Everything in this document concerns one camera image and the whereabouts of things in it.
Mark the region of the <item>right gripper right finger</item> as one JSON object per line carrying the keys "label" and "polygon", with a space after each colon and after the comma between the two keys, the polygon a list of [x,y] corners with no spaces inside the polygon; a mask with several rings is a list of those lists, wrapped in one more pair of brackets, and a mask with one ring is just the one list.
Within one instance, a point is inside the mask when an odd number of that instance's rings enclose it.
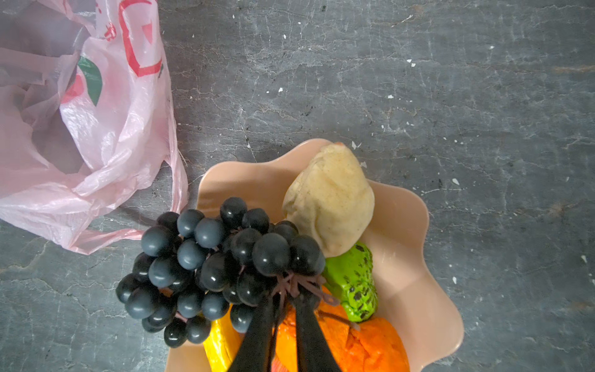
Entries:
{"label": "right gripper right finger", "polygon": [[302,292],[293,299],[296,312],[297,367],[300,372],[341,372],[315,316],[318,297]]}

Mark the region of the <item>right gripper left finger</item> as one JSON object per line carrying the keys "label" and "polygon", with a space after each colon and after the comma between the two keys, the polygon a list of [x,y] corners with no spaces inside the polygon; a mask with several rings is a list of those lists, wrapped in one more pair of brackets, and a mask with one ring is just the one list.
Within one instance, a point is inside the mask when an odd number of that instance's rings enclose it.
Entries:
{"label": "right gripper left finger", "polygon": [[271,296],[257,306],[240,349],[228,372],[267,372],[271,370],[276,305]]}

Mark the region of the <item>yellow fake banana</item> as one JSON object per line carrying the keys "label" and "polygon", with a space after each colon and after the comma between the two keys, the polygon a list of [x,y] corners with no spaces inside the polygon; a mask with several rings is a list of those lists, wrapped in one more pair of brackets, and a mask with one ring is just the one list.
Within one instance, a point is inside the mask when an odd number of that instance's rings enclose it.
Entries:
{"label": "yellow fake banana", "polygon": [[209,337],[203,343],[212,372],[226,372],[243,341],[243,334],[232,326],[230,314],[231,310],[212,322]]}

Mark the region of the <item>orange fake fruit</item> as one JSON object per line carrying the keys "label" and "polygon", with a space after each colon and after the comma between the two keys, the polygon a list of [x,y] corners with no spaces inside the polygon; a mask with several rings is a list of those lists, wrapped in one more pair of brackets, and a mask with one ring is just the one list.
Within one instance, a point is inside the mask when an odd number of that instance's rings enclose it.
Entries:
{"label": "orange fake fruit", "polygon": [[[355,330],[336,319],[320,315],[320,311],[347,317],[342,306],[321,302],[316,319],[333,357],[343,371],[409,372],[404,345],[396,329],[386,319],[376,317],[359,324]],[[277,329],[276,356],[272,371],[296,371],[297,344],[295,310],[288,307],[284,321]]]}

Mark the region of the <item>green fake vegetable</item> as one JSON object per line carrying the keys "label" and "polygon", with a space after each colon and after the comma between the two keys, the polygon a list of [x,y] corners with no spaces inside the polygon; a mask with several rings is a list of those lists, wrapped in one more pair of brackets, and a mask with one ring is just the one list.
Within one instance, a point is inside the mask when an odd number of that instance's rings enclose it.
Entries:
{"label": "green fake vegetable", "polygon": [[326,259],[325,286],[339,299],[351,322],[367,321],[378,309],[373,280],[373,254],[361,242],[337,257]]}

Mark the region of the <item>dark fake grapes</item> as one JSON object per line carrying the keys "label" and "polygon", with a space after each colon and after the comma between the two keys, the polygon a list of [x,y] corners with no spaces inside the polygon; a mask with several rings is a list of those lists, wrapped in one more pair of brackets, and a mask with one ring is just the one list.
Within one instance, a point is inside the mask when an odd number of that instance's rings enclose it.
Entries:
{"label": "dark fake grapes", "polygon": [[215,218],[198,209],[160,215],[142,235],[141,252],[116,297],[145,331],[163,333],[177,348],[214,337],[224,316],[245,333],[269,296],[276,316],[298,297],[317,309],[324,268],[317,242],[293,222],[272,223],[263,209],[232,197]]}

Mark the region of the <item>pink scalloped bowl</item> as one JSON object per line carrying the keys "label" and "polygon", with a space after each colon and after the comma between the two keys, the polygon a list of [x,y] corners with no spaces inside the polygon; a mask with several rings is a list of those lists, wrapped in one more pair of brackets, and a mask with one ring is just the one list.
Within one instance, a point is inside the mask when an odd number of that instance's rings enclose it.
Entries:
{"label": "pink scalloped bowl", "polygon": [[[288,220],[283,211],[286,192],[322,147],[330,144],[333,143],[312,139],[267,163],[218,164],[210,168],[201,181],[198,209],[212,217],[219,214],[226,199],[238,197],[249,209],[263,209],[273,223]],[[373,254],[372,273],[378,309],[369,319],[380,317],[390,322],[404,345],[409,371],[419,371],[427,364],[449,356],[460,346],[463,321],[455,305],[429,273],[423,258],[423,244],[429,227],[425,203],[405,189],[368,182],[375,195],[373,218],[356,243],[364,243]],[[325,286],[323,275],[319,283],[321,302],[340,305],[339,299]],[[281,316],[275,316],[275,355],[277,329],[289,306],[294,308],[293,299]],[[319,314],[355,330],[362,323],[351,322],[348,316],[342,319],[323,311]]]}

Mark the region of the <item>beige fake fruit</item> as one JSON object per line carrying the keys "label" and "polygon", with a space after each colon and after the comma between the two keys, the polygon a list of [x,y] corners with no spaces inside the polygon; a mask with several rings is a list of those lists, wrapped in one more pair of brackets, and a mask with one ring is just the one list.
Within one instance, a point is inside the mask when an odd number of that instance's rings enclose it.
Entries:
{"label": "beige fake fruit", "polygon": [[326,257],[345,254],[369,226],[375,195],[353,152],[330,144],[314,156],[284,197],[285,217],[314,238]]}

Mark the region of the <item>pink plastic bag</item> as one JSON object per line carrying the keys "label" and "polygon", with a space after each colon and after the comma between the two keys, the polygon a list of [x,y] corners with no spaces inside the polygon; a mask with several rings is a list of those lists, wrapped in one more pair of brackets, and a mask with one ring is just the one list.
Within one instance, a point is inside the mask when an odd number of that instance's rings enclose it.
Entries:
{"label": "pink plastic bag", "polygon": [[1,218],[79,253],[137,229],[91,222],[172,173],[187,204],[155,1],[1,4]]}

